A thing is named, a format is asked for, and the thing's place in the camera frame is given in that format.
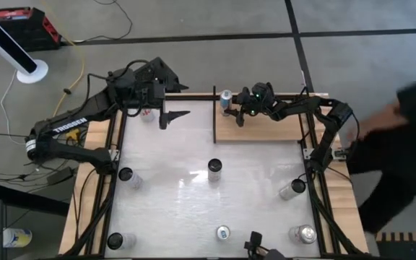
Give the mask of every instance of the person's arm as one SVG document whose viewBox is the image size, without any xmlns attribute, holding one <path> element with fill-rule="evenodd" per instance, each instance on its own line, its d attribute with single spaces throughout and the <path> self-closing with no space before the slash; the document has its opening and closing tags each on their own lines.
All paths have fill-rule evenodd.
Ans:
<svg viewBox="0 0 416 260">
<path fill-rule="evenodd" d="M 416 83 L 397 93 L 397 99 L 382 111 L 360 122 L 359 139 L 372 131 L 394 129 L 405 124 L 416 124 Z M 348 135 L 354 140 L 355 129 Z"/>
</svg>

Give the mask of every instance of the black aluminum frame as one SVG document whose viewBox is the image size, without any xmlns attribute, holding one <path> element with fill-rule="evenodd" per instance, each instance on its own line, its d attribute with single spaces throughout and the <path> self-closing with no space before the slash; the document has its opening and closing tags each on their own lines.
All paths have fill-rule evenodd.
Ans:
<svg viewBox="0 0 416 260">
<path fill-rule="evenodd" d="M 305 88 L 305 93 L 307 95 L 309 95 L 308 89 Z M 278 95 L 279 98 L 281 98 L 282 100 L 286 100 L 286 101 L 291 101 L 294 100 L 296 98 L 297 95 Z M 167 101 L 211 101 L 213 102 L 213 142 L 216 143 L 216 137 L 215 137 L 215 116 L 216 116 L 216 101 L 218 101 L 220 98 L 219 95 L 216 94 L 216 87 L 213 87 L 213 94 L 209 95 L 209 94 L 202 94 L 202 95 L 197 95 L 196 93 L 194 93 L 193 95 L 167 95 L 166 100 Z M 306 123 L 308 124 L 308 128 L 309 128 L 309 133 L 304 133 L 304 128 L 303 128 L 303 120 L 301 118 L 301 116 L 298 116 L 299 118 L 299 122 L 300 122 L 300 128 L 301 128 L 301 134 L 302 134 L 302 139 L 298 140 L 298 142 L 301 145 L 301 148 L 306 148 L 306 137 L 309 135 L 311 137 L 311 144 L 313 147 L 315 147 L 317 145 L 317 138 L 316 138 L 316 132 L 314 129 L 314 121 L 313 121 L 313 116 L 308 113 L 306 114 Z M 126 127 L 126 115 L 123 114 L 122 118 L 121 118 L 121 125 L 120 125 L 120 129 L 119 129 L 119 135 L 118 135 L 118 145 L 117 145 L 117 150 L 121 150 L 122 145 L 123 145 L 123 139 L 124 139 L 124 129 Z M 109 132 L 107 135 L 107 142 L 106 145 L 107 147 L 110 147 L 111 145 L 111 137 L 113 135 L 113 127 L 115 126 L 115 121 L 110 120 L 110 125 L 109 125 Z M 306 170 L 306 176 L 308 180 L 311 180 L 311 173 Z M 328 192 L 328 188 L 326 185 L 326 180 L 325 180 L 325 175 L 317 175 L 318 176 L 318 181 L 319 184 L 321 185 L 321 193 L 322 193 L 322 198 L 323 198 L 323 203 L 324 206 L 326 208 L 326 210 L 330 213 L 330 215 L 333 217 L 333 213 L 332 213 L 332 206 L 330 204 L 330 199 L 329 199 L 329 192 Z M 116 188 L 116 175 L 112 176 L 111 181 L 110 181 L 110 189 L 113 189 L 112 192 L 113 194 L 115 193 L 115 188 Z M 99 184 L 97 185 L 97 192 L 100 191 L 100 193 L 96 193 L 95 196 L 95 202 L 94 205 L 99 205 L 99 202 L 102 198 L 102 191 L 103 191 L 103 187 L 105 185 L 105 181 L 102 180 L 99 182 Z M 310 181 L 308 182 L 308 190 L 309 190 L 309 194 L 311 195 L 311 191 L 314 190 L 315 191 L 315 186 L 314 186 L 314 182 Z M 105 255 L 105 247 L 106 247 L 106 242 L 107 242 L 107 238 L 108 238 L 108 228 L 110 227 L 110 220 L 111 220 L 111 211 L 112 211 L 112 206 L 110 206 L 110 209 L 105 213 L 104 216 L 104 226 L 103 226 L 103 230 L 102 230 L 102 234 L 100 237 L 100 250 L 99 250 L 99 254 L 101 256 Z M 314 218 L 314 225 L 315 225 L 315 229 L 316 229 L 316 233 L 317 233 L 317 242 L 318 242 L 318 249 L 319 249 L 319 253 L 321 255 L 328 253 L 326 250 L 326 246 L 325 246 L 325 241 L 324 241 L 324 233 L 322 230 L 322 224 L 321 224 L 321 218 L 320 218 L 320 214 L 319 211 L 317 210 L 317 208 L 315 206 L 312 206 L 312 213 L 313 213 L 313 218 Z M 339 243 L 338 240 L 334 234 L 334 232 L 329 229 L 330 232 L 330 237 L 331 237 L 331 241 L 332 241 L 332 245 L 333 245 L 333 252 L 338 254 L 340 253 L 340 248 L 339 248 Z M 94 236 L 92 236 L 87 245 L 92 245 L 94 240 Z M 85 251 L 85 254 L 91 254 L 92 250 L 92 246 L 87 247 L 87 250 Z M 168 260 L 176 260 L 178 258 L 166 258 Z M 220 258 L 220 259 L 238 259 L 238 258 Z"/>
</svg>

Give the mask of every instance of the gray floor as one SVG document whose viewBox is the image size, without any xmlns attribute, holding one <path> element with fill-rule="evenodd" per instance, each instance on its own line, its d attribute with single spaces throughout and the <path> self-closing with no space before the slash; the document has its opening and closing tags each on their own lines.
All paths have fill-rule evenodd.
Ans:
<svg viewBox="0 0 416 260">
<path fill-rule="evenodd" d="M 115 5 L 102 6 L 91 0 L 47 2 L 60 23 L 53 18 L 51 21 L 61 33 L 73 40 L 100 34 L 118 37 L 127 30 L 127 21 Z M 134 23 L 128 38 L 291 31 L 282 0 L 119 2 Z M 292 0 L 292 4 L 302 32 L 416 28 L 414 0 Z M 16 6 L 45 9 L 38 0 L 0 0 L 0 8 Z M 348 102 L 359 119 L 381 108 L 394 98 L 396 90 L 416 80 L 416 35 L 303 38 L 303 47 L 315 91 L 328 92 L 333 98 Z M 192 92 L 209 92 L 212 85 L 239 90 L 265 81 L 270 81 L 276 90 L 283 92 L 297 92 L 302 87 L 292 38 L 90 45 L 79 47 L 79 50 L 86 58 L 86 72 L 97 74 L 119 69 L 132 59 L 161 56 Z M 50 73 L 37 84 L 14 83 L 5 102 L 13 134 L 27 134 L 36 121 L 51 116 L 62 89 L 77 78 L 81 68 L 80 55 L 71 47 L 34 53 L 33 57 L 45 60 Z M 0 99 L 13 71 L 0 57 Z M 92 92 L 101 90 L 103 86 L 103 82 L 94 80 Z M 66 99 L 62 110 L 78 106 L 84 95 L 85 82 L 82 82 Z M 343 129 L 342 136 L 349 125 L 352 122 Z M 0 133 L 4 132 L 6 121 L 0 107 Z M 23 166 L 27 162 L 22 145 L 0 136 L 0 173 L 19 175 L 30 172 L 30 166 Z M 369 195 L 376 181 L 377 173 L 354 177 L 359 203 Z M 50 188 L 45 195 L 62 200 L 71 192 L 72 187 L 66 183 L 65 188 Z M 29 248 L 18 250 L 15 256 L 54 256 L 63 220 L 54 219 L 55 224 L 45 225 L 42 231 L 37 226 L 52 219 L 44 214 L 29 213 L 19 226 L 36 230 L 35 240 Z M 384 230 L 416 231 L 416 201 Z"/>
</svg>

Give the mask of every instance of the person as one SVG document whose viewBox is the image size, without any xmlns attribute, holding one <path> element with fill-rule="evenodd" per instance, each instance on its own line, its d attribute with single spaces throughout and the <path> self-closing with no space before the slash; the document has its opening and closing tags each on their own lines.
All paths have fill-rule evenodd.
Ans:
<svg viewBox="0 0 416 260">
<path fill-rule="evenodd" d="M 353 129 L 348 134 L 354 149 L 347 161 L 350 174 L 381 171 L 380 181 L 359 207 L 364 230 L 375 234 L 416 197 L 416 83 L 361 121 L 356 133 Z"/>
</svg>

